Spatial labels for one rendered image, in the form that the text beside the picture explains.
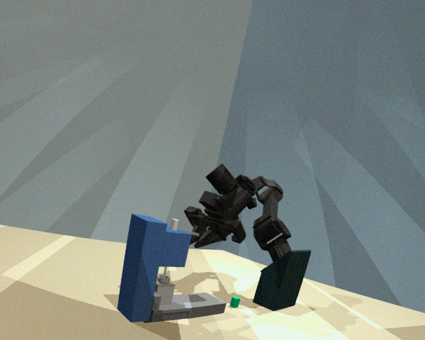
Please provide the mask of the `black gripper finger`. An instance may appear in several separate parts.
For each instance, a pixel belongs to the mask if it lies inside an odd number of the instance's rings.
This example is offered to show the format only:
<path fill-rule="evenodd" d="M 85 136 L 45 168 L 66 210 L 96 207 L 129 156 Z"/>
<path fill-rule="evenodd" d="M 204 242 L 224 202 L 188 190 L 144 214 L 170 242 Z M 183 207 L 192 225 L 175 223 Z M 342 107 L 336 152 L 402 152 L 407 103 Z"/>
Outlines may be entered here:
<path fill-rule="evenodd" d="M 201 238 L 194 244 L 195 248 L 227 240 L 219 223 L 210 221 L 208 230 L 203 233 Z"/>
<path fill-rule="evenodd" d="M 207 231 L 200 217 L 194 215 L 193 219 L 195 220 L 195 225 L 192 232 L 199 232 L 201 230 L 204 232 Z M 197 241 L 196 237 L 191 237 L 191 241 L 189 245 L 195 243 L 196 241 Z"/>

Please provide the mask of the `teal block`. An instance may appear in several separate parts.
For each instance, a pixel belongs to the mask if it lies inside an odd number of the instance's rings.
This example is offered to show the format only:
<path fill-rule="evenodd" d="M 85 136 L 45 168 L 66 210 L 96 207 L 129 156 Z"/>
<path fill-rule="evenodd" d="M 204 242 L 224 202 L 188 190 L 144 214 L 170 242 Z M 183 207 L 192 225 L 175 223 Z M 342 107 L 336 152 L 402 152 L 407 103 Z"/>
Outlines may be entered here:
<path fill-rule="evenodd" d="M 232 297 L 230 306 L 233 307 L 233 308 L 238 307 L 239 306 L 239 301 L 240 301 L 240 298 L 238 298 L 238 297 Z"/>

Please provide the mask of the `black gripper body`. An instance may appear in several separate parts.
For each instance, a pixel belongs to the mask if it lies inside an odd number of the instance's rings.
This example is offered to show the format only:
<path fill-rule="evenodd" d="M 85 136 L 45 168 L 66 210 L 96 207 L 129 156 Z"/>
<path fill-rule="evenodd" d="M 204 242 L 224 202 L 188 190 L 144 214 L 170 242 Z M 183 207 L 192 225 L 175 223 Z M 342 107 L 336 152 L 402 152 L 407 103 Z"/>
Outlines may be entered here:
<path fill-rule="evenodd" d="M 229 212 L 224 219 L 222 219 L 220 216 L 222 212 L 208 210 L 206 211 L 208 214 L 206 216 L 204 213 L 202 213 L 200 208 L 195 208 L 193 206 L 188 206 L 184 212 L 193 227 L 195 225 L 193 216 L 195 215 L 201 218 L 206 229 L 208 228 L 210 221 L 213 221 L 220 224 L 223 232 L 225 233 L 225 237 L 231 233 L 234 233 L 232 236 L 233 242 L 241 244 L 246 237 L 245 229 L 241 220 L 238 218 L 238 214 L 240 213 L 239 207 L 233 200 L 231 201 Z"/>

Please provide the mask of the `tan block with round hole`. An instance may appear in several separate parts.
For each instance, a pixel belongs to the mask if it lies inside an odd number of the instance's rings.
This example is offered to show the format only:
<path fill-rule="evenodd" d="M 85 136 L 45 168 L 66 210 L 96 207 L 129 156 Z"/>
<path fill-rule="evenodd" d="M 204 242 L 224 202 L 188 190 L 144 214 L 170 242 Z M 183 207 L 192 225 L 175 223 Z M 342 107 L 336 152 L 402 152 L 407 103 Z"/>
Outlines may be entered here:
<path fill-rule="evenodd" d="M 155 292 L 161 296 L 160 305 L 171 305 L 172 298 L 174 296 L 175 285 L 169 281 L 169 283 L 160 283 L 156 280 Z"/>

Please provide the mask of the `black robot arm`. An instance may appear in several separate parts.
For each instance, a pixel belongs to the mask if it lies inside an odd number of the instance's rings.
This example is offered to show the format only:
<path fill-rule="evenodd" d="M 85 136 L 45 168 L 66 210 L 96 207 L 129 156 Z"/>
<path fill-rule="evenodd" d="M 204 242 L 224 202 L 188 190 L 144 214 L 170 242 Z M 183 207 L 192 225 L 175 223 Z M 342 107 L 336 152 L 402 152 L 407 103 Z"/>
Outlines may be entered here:
<path fill-rule="evenodd" d="M 248 209 L 255 208 L 257 202 L 252 196 L 256 194 L 258 201 L 263 204 L 263 213 L 254 221 L 254 239 L 262 250 L 269 251 L 273 262 L 291 250 L 287 242 L 287 239 L 291 238 L 290 231 L 278 218 L 278 202 L 283 197 L 283 190 L 275 181 L 265 179 L 263 176 L 251 180 L 241 174 L 234 178 L 223 164 L 209 173 L 206 179 L 220 194 L 204 192 L 199 203 L 206 207 L 204 209 L 206 214 L 208 210 L 222 212 L 220 216 L 224 219 L 232 200 L 237 203 L 240 212 L 246 206 Z M 258 190 L 264 186 L 269 187 L 259 195 Z M 281 233 L 282 235 L 277 237 Z M 274 237 L 277 238 L 267 243 Z"/>

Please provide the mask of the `blue arbor press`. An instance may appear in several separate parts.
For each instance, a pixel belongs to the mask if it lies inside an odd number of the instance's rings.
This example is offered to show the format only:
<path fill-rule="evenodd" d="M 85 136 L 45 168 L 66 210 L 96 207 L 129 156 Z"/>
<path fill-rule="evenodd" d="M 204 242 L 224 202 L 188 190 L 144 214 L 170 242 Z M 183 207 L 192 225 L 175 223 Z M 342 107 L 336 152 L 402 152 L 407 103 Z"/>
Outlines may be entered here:
<path fill-rule="evenodd" d="M 156 218 L 132 213 L 123 262 L 118 311 L 130 322 L 164 322 L 218 315 L 227 303 L 208 293 L 174 295 L 171 305 L 160 305 L 155 292 L 156 280 L 169 283 L 167 267 L 185 267 L 191 237 L 201 238 L 204 231 L 190 232 Z M 157 275 L 159 267 L 164 274 Z"/>

